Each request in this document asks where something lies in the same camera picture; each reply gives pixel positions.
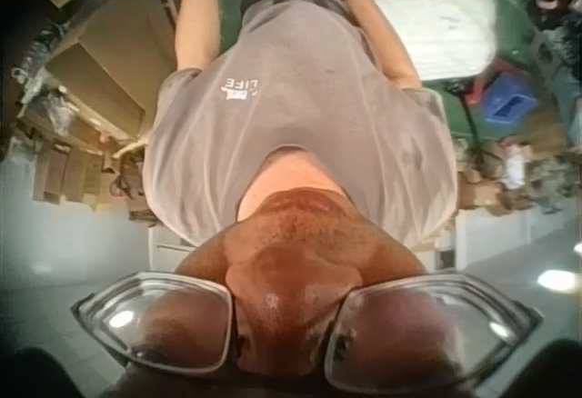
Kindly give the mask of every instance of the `eyeglasses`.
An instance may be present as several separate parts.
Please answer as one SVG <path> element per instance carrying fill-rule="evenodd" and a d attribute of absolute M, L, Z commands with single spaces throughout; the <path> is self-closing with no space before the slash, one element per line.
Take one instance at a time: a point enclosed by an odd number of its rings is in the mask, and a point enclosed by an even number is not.
<path fill-rule="evenodd" d="M 134 274 L 81 300 L 72 312 L 121 363 L 204 384 L 359 395 L 479 384 L 541 323 L 536 311 L 463 274 L 375 284 L 346 297 L 314 373 L 284 381 L 236 367 L 235 304 L 220 284 Z"/>

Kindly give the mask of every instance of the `blue container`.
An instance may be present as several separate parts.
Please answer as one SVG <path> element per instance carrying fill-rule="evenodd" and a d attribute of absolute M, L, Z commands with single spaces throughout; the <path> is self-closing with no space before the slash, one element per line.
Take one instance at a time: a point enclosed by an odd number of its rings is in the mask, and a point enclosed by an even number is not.
<path fill-rule="evenodd" d="M 481 105 L 489 123 L 512 125 L 536 107 L 537 99 L 524 77 L 503 73 L 485 91 Z"/>

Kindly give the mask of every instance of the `neck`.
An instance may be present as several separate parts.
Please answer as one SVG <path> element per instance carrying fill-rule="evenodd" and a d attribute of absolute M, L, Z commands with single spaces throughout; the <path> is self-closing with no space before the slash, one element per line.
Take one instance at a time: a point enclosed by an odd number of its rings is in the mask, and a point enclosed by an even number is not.
<path fill-rule="evenodd" d="M 346 196 L 342 188 L 303 150 L 287 149 L 271 154 L 246 190 L 238 209 L 238 221 L 251 216 L 269 196 L 298 188 L 321 189 Z"/>

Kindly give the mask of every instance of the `ceiling light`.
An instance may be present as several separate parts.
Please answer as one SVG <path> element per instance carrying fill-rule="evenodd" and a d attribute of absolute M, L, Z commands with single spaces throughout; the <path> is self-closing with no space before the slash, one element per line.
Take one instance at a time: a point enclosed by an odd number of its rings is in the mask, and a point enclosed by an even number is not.
<path fill-rule="evenodd" d="M 129 310 L 124 310 L 116 314 L 109 320 L 109 325 L 113 328 L 125 327 L 134 320 L 134 313 Z"/>
<path fill-rule="evenodd" d="M 580 276 L 568 271 L 545 271 L 537 278 L 537 284 L 552 292 L 572 294 L 580 287 Z"/>

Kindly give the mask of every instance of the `eyeglass frame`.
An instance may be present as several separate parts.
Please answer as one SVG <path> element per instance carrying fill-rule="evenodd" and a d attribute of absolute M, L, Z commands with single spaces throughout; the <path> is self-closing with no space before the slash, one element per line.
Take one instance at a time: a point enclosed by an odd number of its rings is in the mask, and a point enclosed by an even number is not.
<path fill-rule="evenodd" d="M 144 278 L 166 278 L 171 280 L 172 282 L 179 283 L 180 281 L 184 283 L 201 283 L 205 285 L 214 286 L 215 288 L 220 289 L 221 291 L 225 291 L 228 294 L 228 306 L 229 306 L 229 314 L 230 314 L 230 324 L 226 328 L 226 337 L 225 340 L 227 341 L 225 345 L 225 353 L 226 356 L 222 358 L 222 362 L 220 365 L 212 372 L 208 373 L 192 373 L 192 369 L 189 369 L 189 373 L 186 372 L 179 372 L 179 371 L 186 371 L 180 370 L 178 368 L 170 368 L 164 369 L 161 366 L 153 366 L 153 363 L 149 363 L 148 361 L 144 361 L 142 359 L 131 357 L 128 354 L 120 353 L 118 349 L 115 347 L 103 342 L 97 335 L 94 330 L 92 330 L 89 325 L 84 320 L 84 313 L 81 311 L 83 306 L 90 302 L 93 298 L 95 298 L 95 293 L 89 294 L 88 296 L 84 297 L 83 299 L 79 300 L 73 306 L 71 306 L 70 311 L 73 314 L 76 321 L 79 325 L 83 328 L 83 330 L 89 334 L 94 340 L 96 340 L 111 357 L 118 362 L 120 365 L 127 367 L 130 363 L 135 363 L 136 365 L 151 369 L 159 373 L 165 373 L 170 375 L 178 375 L 181 378 L 187 378 L 188 381 L 191 381 L 193 384 L 198 384 L 203 387 L 207 386 L 226 386 L 226 387 L 242 387 L 245 389 L 254 389 L 254 388 L 262 388 L 267 390 L 272 390 L 274 392 L 280 393 L 295 393 L 299 395 L 309 396 L 314 395 L 316 396 L 329 396 L 329 393 L 333 393 L 337 398 L 354 398 L 354 397 L 371 397 L 371 396 L 408 396 L 408 397 L 415 397 L 415 396 L 425 396 L 425 393 L 438 393 L 438 391 L 450 391 L 456 387 L 462 386 L 469 386 L 469 387 L 477 387 L 482 382 L 484 382 L 489 376 L 491 376 L 500 366 L 502 366 L 510 357 L 511 355 L 523 345 L 523 343 L 529 339 L 532 333 L 539 327 L 540 324 L 543 322 L 542 314 L 531 307 L 527 307 L 523 305 L 521 302 L 512 300 L 511 298 L 507 297 L 506 295 L 499 292 L 490 284 L 487 284 L 476 278 L 472 275 L 462 274 L 450 271 L 444 273 L 436 273 L 430 275 L 421 275 L 417 277 L 409 277 L 405 279 L 395 280 L 395 281 L 388 281 L 383 283 L 375 283 L 369 284 L 365 286 L 359 286 L 354 288 L 350 291 L 343 299 L 342 303 L 339 305 L 337 309 L 336 316 L 334 319 L 329 323 L 324 333 L 323 339 L 319 345 L 319 350 L 316 358 L 315 368 L 311 373 L 306 375 L 301 375 L 297 377 L 293 377 L 292 379 L 282 379 L 282 378 L 274 378 L 270 376 L 265 376 L 256 373 L 247 373 L 241 370 L 236 366 L 236 359 L 240 356 L 240 350 L 237 347 L 238 341 L 238 332 L 237 332 L 237 324 L 236 324 L 236 304 L 233 302 L 233 295 L 230 290 L 223 286 L 222 284 L 217 284 L 215 282 L 211 282 L 204 279 L 199 279 L 195 277 L 187 277 L 183 275 L 173 274 L 173 273 L 156 273 L 156 272 L 144 272 L 144 273 L 134 273 L 129 274 L 128 276 L 120 279 L 114 284 L 107 286 L 104 290 L 99 291 L 97 294 L 101 294 L 107 290 L 112 290 L 116 284 L 120 284 L 123 281 L 132 281 Z M 463 379 L 456 379 L 449 383 L 445 383 L 439 386 L 428 386 L 424 389 L 418 389 L 413 391 L 412 393 L 401 393 L 401 392 L 387 392 L 387 393 L 365 393 L 365 392 L 349 392 L 343 389 L 338 388 L 337 386 L 333 385 L 333 383 L 328 379 L 329 372 L 326 368 L 326 358 L 327 353 L 331 346 L 331 334 L 335 330 L 335 326 L 339 319 L 339 315 L 342 312 L 342 309 L 350 297 L 350 294 L 358 293 L 363 290 L 369 290 L 376 288 L 377 290 L 386 289 L 389 286 L 399 286 L 404 285 L 406 283 L 413 283 L 414 281 L 418 281 L 420 284 L 425 283 L 429 280 L 434 281 L 446 281 L 447 279 L 456 278 L 459 279 L 462 283 L 469 284 L 469 285 L 477 285 L 481 286 L 481 289 L 486 289 L 485 294 L 487 294 L 492 300 L 496 302 L 496 304 L 509 304 L 514 310 L 519 311 L 522 313 L 529 321 L 529 327 L 524 330 L 517 338 L 517 340 L 512 343 L 511 345 L 506 345 L 504 348 L 499 351 L 496 350 L 492 352 L 487 358 L 485 358 L 480 365 L 466 378 Z M 110 336 L 110 338 L 114 339 L 114 341 L 118 340 L 114 336 Z M 126 347 L 124 343 L 120 344 L 120 347 Z"/>

